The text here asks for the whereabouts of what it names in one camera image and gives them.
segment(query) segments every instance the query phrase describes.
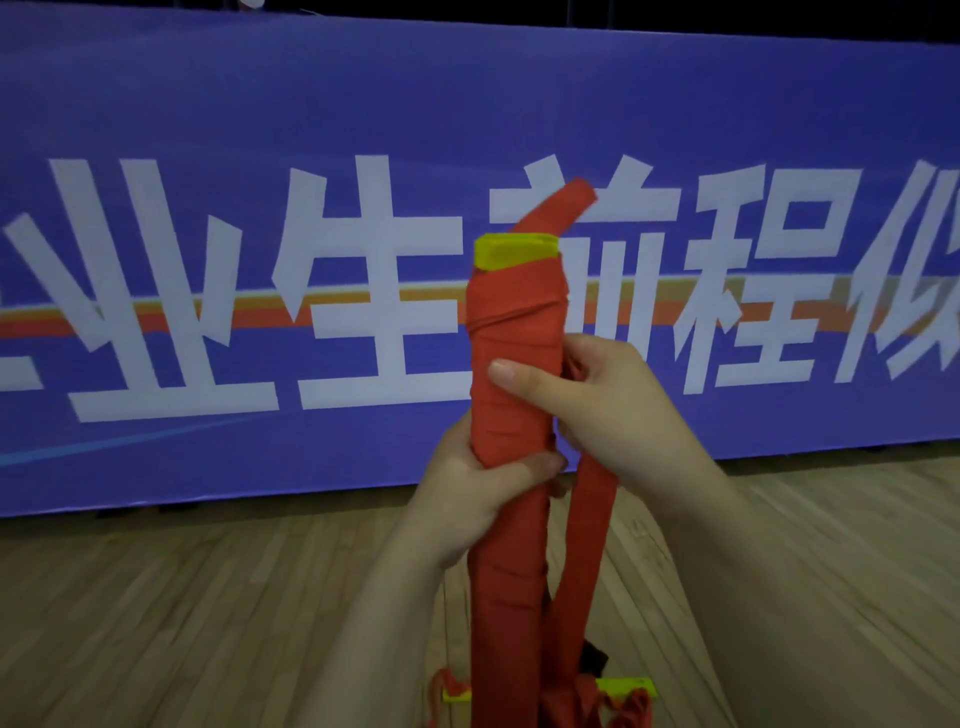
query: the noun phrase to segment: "red cloth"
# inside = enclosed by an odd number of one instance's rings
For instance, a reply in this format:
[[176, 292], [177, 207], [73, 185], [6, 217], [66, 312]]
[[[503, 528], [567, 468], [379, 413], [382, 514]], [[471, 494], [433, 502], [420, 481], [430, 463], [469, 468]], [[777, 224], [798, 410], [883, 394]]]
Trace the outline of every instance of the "red cloth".
[[[595, 200], [586, 182], [571, 182], [514, 231], [559, 237]], [[495, 358], [505, 358], [560, 376], [566, 295], [558, 257], [499, 271], [475, 270], [470, 279], [470, 439], [487, 468], [554, 448], [550, 415], [493, 385], [487, 369]], [[575, 369], [575, 363], [569, 364], [568, 372]], [[615, 493], [616, 477], [584, 453], [570, 501], [564, 572], [546, 613], [542, 604], [550, 506], [545, 484], [505, 506], [490, 532], [470, 550], [473, 728], [600, 725], [605, 696], [592, 678], [578, 675], [578, 664]], [[622, 717], [632, 717], [619, 723], [622, 728], [649, 725], [643, 699], [637, 695], [627, 701], [629, 710]]]

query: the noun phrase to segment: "hardwood floor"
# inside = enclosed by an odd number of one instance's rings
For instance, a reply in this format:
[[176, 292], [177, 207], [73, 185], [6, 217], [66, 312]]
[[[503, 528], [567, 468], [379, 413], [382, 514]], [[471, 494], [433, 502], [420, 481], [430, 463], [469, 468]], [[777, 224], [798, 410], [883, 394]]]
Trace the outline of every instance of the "hardwood floor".
[[[960, 722], [960, 446], [735, 461], [833, 607]], [[282, 726], [411, 489], [0, 522], [0, 725]], [[550, 584], [566, 504], [550, 521]], [[424, 677], [468, 674], [468, 579], [437, 594]], [[733, 726], [663, 538], [621, 493], [588, 624], [656, 724]], [[467, 726], [468, 706], [444, 725]], [[417, 715], [415, 725], [422, 725]]]

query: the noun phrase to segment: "yellow plastic piece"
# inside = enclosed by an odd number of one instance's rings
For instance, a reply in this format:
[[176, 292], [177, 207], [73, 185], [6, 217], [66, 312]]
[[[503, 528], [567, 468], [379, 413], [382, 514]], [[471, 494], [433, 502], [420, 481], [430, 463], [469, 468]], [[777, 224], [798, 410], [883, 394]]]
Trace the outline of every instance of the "yellow plastic piece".
[[499, 271], [559, 254], [560, 241], [541, 232], [488, 232], [473, 243], [473, 264], [482, 271]]
[[[638, 688], [644, 688], [650, 697], [657, 697], [657, 688], [649, 677], [601, 677], [597, 680], [597, 688], [617, 700], [623, 700]], [[454, 696], [444, 690], [444, 703], [469, 703], [472, 697], [471, 691]]]
[[467, 691], [463, 695], [451, 695], [444, 689], [444, 703], [469, 703], [472, 698], [473, 691]]
[[623, 700], [639, 688], [644, 688], [650, 697], [657, 697], [657, 688], [649, 677], [601, 677], [597, 680], [597, 688], [617, 700]]

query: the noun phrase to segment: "red strap end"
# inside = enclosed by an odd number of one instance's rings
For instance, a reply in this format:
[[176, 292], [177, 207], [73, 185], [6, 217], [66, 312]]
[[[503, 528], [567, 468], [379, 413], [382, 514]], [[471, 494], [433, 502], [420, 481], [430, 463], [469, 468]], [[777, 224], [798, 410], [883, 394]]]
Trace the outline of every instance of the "red strap end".
[[543, 232], [560, 237], [596, 201], [593, 187], [578, 177], [528, 212], [511, 232]]

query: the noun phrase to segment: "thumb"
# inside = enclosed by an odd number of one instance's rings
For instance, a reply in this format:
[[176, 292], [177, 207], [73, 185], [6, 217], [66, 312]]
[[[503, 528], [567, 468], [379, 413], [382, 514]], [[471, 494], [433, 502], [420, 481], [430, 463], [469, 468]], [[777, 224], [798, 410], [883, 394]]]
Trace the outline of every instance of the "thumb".
[[506, 359], [494, 359], [487, 376], [498, 387], [551, 415], [564, 420], [577, 419], [576, 412], [584, 397], [584, 385], [580, 382]]
[[537, 452], [508, 465], [484, 473], [488, 480], [484, 492], [494, 509], [521, 496], [534, 486], [546, 482], [566, 467], [566, 458], [558, 452]]

